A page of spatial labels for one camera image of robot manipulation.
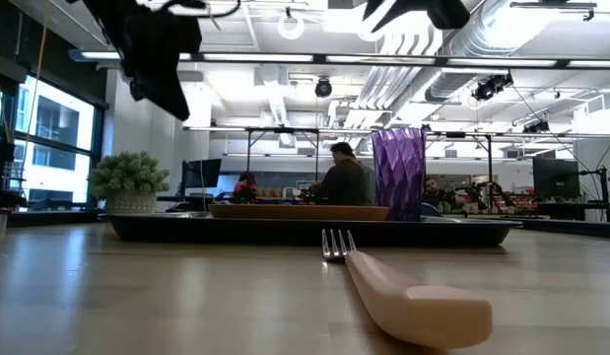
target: dark jacket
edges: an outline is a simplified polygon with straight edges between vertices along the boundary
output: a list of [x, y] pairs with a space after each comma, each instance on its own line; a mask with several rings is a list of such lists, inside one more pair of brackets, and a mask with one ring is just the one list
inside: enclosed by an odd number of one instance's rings
[[366, 204], [366, 178], [362, 167], [346, 159], [331, 168], [317, 192], [317, 203], [339, 206]]

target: ceiling light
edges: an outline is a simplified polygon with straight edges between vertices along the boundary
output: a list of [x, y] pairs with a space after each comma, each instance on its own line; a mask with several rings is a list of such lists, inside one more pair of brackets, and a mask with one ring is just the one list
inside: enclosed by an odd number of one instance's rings
[[266, 157], [272, 158], [313, 158], [314, 155], [307, 154], [268, 154]]
[[209, 132], [244, 132], [241, 127], [185, 127], [188, 130], [209, 131]]
[[109, 52], [82, 52], [81, 55], [88, 59], [99, 59], [99, 60], [119, 60], [120, 55], [118, 53]]
[[[265, 154], [256, 154], [250, 153], [250, 157], [265, 157]], [[224, 153], [224, 157], [245, 157], [247, 158], [247, 154], [245, 153]]]
[[447, 61], [449, 65], [459, 66], [503, 66], [503, 67], [551, 67], [556, 60], [549, 59], [509, 59], [509, 58], [452, 58]]
[[[80, 52], [81, 56], [84, 59], [91, 60], [120, 60], [120, 55], [118, 55], [115, 51], [83, 51]], [[179, 55], [179, 60], [188, 61], [192, 59], [192, 55], [190, 53], [181, 53]]]
[[568, 67], [610, 68], [610, 60], [573, 60]]
[[371, 134], [369, 129], [320, 129], [320, 133], [338, 133], [338, 134]]
[[367, 63], [380, 65], [432, 65], [434, 64], [435, 59], [384, 55], [327, 55], [326, 61], [329, 63]]
[[313, 55], [307, 54], [261, 54], [261, 53], [205, 53], [204, 61], [207, 62], [298, 62], [310, 63]]
[[491, 68], [442, 68], [442, 73], [445, 74], [489, 74], [489, 75], [506, 75], [507, 69], [491, 69]]
[[560, 10], [587, 10], [598, 7], [594, 2], [545, 1], [545, 2], [512, 2], [510, 6], [515, 9], [560, 9]]
[[[285, 22], [289, 19], [296, 20], [296, 26], [293, 27], [291, 30], [287, 30], [285, 28]], [[283, 38], [298, 39], [305, 32], [305, 21], [303, 20], [303, 18], [301, 16], [298, 16], [298, 14], [290, 13], [289, 16], [287, 14], [283, 14], [283, 16], [281, 16], [281, 18], [278, 20], [277, 28], [278, 28], [278, 33]]]

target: person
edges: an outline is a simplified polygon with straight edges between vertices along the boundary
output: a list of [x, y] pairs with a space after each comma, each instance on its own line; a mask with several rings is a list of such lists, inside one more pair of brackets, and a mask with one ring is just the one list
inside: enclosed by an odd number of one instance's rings
[[428, 177], [425, 180], [425, 192], [423, 194], [423, 202], [429, 203], [434, 207], [438, 207], [439, 203], [444, 200], [444, 191], [439, 189], [439, 183], [435, 177]]
[[326, 205], [364, 206], [366, 205], [366, 178], [364, 170], [357, 163], [353, 148], [340, 142], [331, 147], [333, 162], [324, 181], [316, 188], [316, 203]]
[[428, 177], [425, 180], [423, 202], [431, 204], [440, 212], [461, 209], [465, 204], [464, 198], [455, 196], [453, 193], [446, 193], [446, 191], [441, 189], [435, 177]]
[[362, 167], [362, 171], [364, 171], [364, 179], [366, 180], [366, 205], [376, 206], [376, 181], [374, 179], [374, 169], [357, 159], [355, 161]]
[[238, 182], [235, 184], [235, 192], [241, 192], [244, 188], [256, 190], [256, 178], [253, 173], [244, 172], [238, 176]]
[[248, 203], [256, 198], [256, 179], [253, 173], [244, 172], [235, 184], [234, 203]]

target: purple vase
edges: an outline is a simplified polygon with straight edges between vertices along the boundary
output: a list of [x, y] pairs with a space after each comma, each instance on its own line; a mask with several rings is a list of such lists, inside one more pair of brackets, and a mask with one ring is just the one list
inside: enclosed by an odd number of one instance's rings
[[418, 221], [425, 179], [425, 134], [419, 128], [373, 133], [376, 195], [388, 220]]

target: black tray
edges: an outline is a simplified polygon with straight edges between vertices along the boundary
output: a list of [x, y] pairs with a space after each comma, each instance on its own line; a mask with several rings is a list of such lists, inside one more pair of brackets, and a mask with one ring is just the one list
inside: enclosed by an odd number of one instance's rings
[[319, 246], [322, 229], [350, 230], [358, 247], [500, 245], [512, 221], [424, 217], [421, 222], [219, 219], [210, 213], [101, 215], [123, 241]]

